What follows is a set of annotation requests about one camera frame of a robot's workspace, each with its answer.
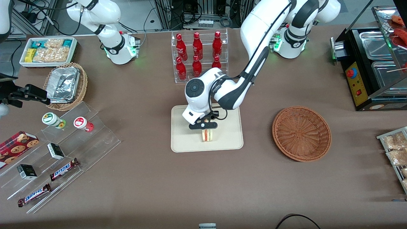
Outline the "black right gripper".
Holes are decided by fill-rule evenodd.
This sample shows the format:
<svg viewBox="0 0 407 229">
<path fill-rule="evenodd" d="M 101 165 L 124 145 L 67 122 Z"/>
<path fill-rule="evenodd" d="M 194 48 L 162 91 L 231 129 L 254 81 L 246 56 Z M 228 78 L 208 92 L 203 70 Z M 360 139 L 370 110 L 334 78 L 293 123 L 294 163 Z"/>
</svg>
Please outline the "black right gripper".
<svg viewBox="0 0 407 229">
<path fill-rule="evenodd" d="M 50 104 L 47 92 L 32 84 L 19 87 L 15 84 L 0 84 L 0 102 L 6 105 L 22 108 L 22 100 L 38 101 L 45 105 Z"/>
</svg>

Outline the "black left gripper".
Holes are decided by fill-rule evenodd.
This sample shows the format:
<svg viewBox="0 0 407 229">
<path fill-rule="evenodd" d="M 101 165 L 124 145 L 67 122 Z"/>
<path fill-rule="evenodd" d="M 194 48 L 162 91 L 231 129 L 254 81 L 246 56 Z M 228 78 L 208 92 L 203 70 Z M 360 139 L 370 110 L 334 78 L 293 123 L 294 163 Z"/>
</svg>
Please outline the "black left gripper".
<svg viewBox="0 0 407 229">
<path fill-rule="evenodd" d="M 195 124 L 189 124 L 189 129 L 202 129 L 202 134 L 205 133 L 205 129 L 211 129 L 211 134 L 218 127 L 218 123 L 213 120 L 219 117 L 219 111 L 211 111 L 201 119 L 198 119 Z"/>
</svg>

